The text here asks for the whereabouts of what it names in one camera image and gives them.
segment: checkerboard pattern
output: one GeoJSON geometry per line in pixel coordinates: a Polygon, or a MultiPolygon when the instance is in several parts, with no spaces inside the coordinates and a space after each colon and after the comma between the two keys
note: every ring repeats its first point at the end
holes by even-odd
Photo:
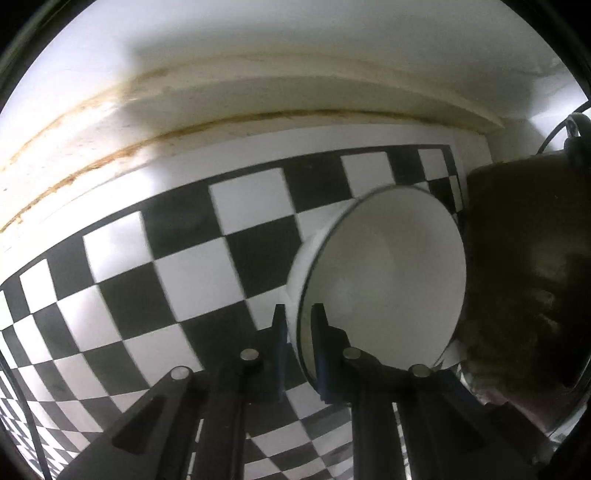
{"type": "MultiPolygon", "coordinates": [[[[456,215],[447,145],[331,151],[169,190],[53,246],[0,287],[0,350],[53,475],[177,365],[213,369],[270,326],[301,243],[354,198],[430,191],[456,215]]],[[[0,417],[38,472],[5,374],[0,417]]],[[[287,392],[248,406],[245,480],[349,480],[350,411],[327,406],[290,353],[287,392]]]]}

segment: white border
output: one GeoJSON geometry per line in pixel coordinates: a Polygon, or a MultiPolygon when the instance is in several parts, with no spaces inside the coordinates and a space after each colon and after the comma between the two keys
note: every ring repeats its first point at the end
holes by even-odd
{"type": "Polygon", "coordinates": [[[435,125],[331,125],[272,132],[180,151],[107,182],[63,206],[29,230],[0,258],[0,283],[53,245],[137,202],[182,185],[283,158],[380,145],[450,145],[462,193],[465,174],[454,129],[435,125]]]}

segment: silver bolt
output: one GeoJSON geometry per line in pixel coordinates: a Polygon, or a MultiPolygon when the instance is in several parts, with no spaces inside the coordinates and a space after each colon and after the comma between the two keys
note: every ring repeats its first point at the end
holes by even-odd
{"type": "Polygon", "coordinates": [[[240,358],[245,362],[252,362],[258,358],[258,350],[255,350],[254,348],[245,348],[240,352],[240,358]]]}
{"type": "Polygon", "coordinates": [[[413,365],[409,370],[417,378],[427,378],[431,375],[431,369],[423,364],[413,365]]]}
{"type": "Polygon", "coordinates": [[[348,346],[343,350],[343,356],[347,360],[357,360],[361,357],[361,350],[355,348],[354,346],[348,346]]]}
{"type": "Polygon", "coordinates": [[[182,380],[183,378],[187,378],[191,371],[187,367],[174,367],[170,371],[170,376],[174,380],[182,380]]]}

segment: wire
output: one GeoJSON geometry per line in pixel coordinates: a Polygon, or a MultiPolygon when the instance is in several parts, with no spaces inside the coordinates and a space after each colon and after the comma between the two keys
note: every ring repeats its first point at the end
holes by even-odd
{"type": "Polygon", "coordinates": [[[44,480],[52,480],[51,473],[49,471],[49,466],[47,465],[47,458],[45,457],[45,452],[43,451],[43,447],[41,445],[41,438],[39,437],[39,432],[37,431],[37,427],[35,426],[35,421],[33,419],[31,409],[29,408],[29,404],[25,399],[25,394],[22,392],[21,386],[18,384],[17,379],[14,377],[14,374],[12,373],[12,370],[10,370],[10,366],[8,365],[6,359],[1,353],[0,371],[4,371],[4,373],[6,374],[8,382],[14,390],[14,393],[16,393],[17,395],[17,400],[20,403],[22,412],[25,414],[27,427],[31,432],[31,440],[33,441],[33,446],[35,447],[35,453],[37,454],[37,460],[39,461],[39,466],[41,467],[41,472],[43,473],[44,480]]]}
{"type": "MultiPolygon", "coordinates": [[[[576,110],[573,111],[573,113],[583,113],[588,108],[591,108],[591,100],[587,100],[585,103],[580,105],[576,110]]],[[[544,152],[544,150],[546,149],[548,144],[552,141],[552,139],[556,136],[556,134],[558,132],[560,132],[565,126],[566,126],[566,118],[564,120],[562,120],[558,125],[556,125],[556,127],[554,127],[554,129],[549,133],[549,135],[546,137],[546,140],[544,140],[544,142],[539,147],[538,153],[537,153],[538,155],[540,155],[541,153],[544,152]]]]}

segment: black cable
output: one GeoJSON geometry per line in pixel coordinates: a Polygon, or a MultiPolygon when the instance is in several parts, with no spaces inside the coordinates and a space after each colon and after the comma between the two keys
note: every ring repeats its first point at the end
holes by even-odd
{"type": "MultiPolygon", "coordinates": [[[[573,113],[583,113],[585,110],[587,110],[589,108],[591,108],[591,100],[587,100],[582,105],[579,105],[579,107],[577,107],[573,111],[573,113]]],[[[544,152],[544,150],[546,149],[548,144],[550,142],[552,142],[552,139],[556,136],[556,134],[558,132],[560,132],[565,126],[566,126],[566,118],[564,120],[562,120],[558,125],[556,125],[554,127],[554,129],[548,134],[546,139],[542,142],[541,146],[539,147],[537,155],[540,155],[541,153],[544,152]]]]}
{"type": "Polygon", "coordinates": [[[14,393],[17,395],[17,400],[21,404],[21,408],[23,413],[25,414],[25,419],[27,421],[27,427],[31,432],[31,439],[33,440],[33,446],[35,447],[35,453],[37,454],[37,460],[39,462],[39,467],[41,467],[41,473],[43,473],[43,477],[45,480],[53,480],[51,478],[51,472],[49,471],[49,466],[47,465],[47,458],[45,457],[45,451],[43,451],[43,447],[41,445],[41,438],[39,437],[39,432],[37,431],[37,427],[35,426],[35,420],[33,419],[33,414],[31,409],[29,408],[29,404],[25,399],[25,394],[22,392],[21,386],[18,384],[17,379],[14,377],[12,370],[10,370],[10,366],[8,365],[6,359],[4,358],[3,354],[0,352],[0,371],[4,371],[8,378],[8,382],[10,383],[14,393]]]}

